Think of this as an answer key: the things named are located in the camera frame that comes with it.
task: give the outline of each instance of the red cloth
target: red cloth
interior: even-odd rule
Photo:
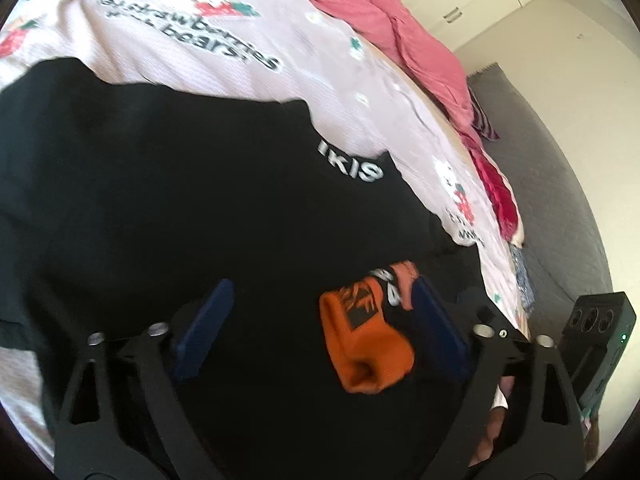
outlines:
[[[459,132],[487,195],[500,234],[511,240],[518,229],[518,213],[500,173],[486,160],[474,118],[466,76],[458,58],[431,36],[400,0],[311,0],[320,10],[349,23],[384,52],[446,108]]]

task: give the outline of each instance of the metal screw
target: metal screw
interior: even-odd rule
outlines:
[[[556,344],[554,343],[554,340],[551,339],[548,335],[539,335],[536,338],[536,342],[540,345],[543,346],[545,348],[553,348]]]
[[[167,323],[153,323],[148,330],[151,337],[166,334],[167,332],[169,332],[169,325],[167,325]]]
[[[490,339],[494,336],[495,330],[488,325],[475,325],[474,333],[480,337]]]
[[[86,342],[89,346],[96,346],[100,343],[104,343],[104,334],[102,332],[95,332],[86,339]]]

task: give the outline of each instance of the orange sock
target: orange sock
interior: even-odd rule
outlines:
[[[412,370],[414,349],[386,322],[385,311],[412,309],[411,286],[417,277],[414,264],[402,262],[320,297],[326,347],[349,393],[376,394]]]

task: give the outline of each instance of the strawberry print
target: strawberry print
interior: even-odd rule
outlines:
[[[9,32],[0,43],[0,59],[16,52],[24,43],[24,39],[32,28],[37,26],[35,20],[30,20],[24,25]]]
[[[242,16],[242,12],[235,10],[229,3],[214,7],[206,2],[198,2],[195,7],[201,16]]]
[[[471,211],[471,204],[469,203],[469,200],[466,199],[465,190],[460,186],[460,184],[457,184],[456,188],[457,189],[454,194],[458,197],[458,202],[456,204],[458,206],[458,210],[465,216],[466,221],[473,225],[476,218]]]

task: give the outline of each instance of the black t-shirt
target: black t-shirt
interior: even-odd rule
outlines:
[[[318,298],[416,262],[455,300],[482,286],[402,180],[329,145],[302,101],[110,85],[76,59],[0,93],[0,344],[37,352],[54,430],[88,334],[140,333],[230,278],[236,302],[200,375],[178,388],[234,477],[410,479],[455,416],[435,370],[348,394]]]

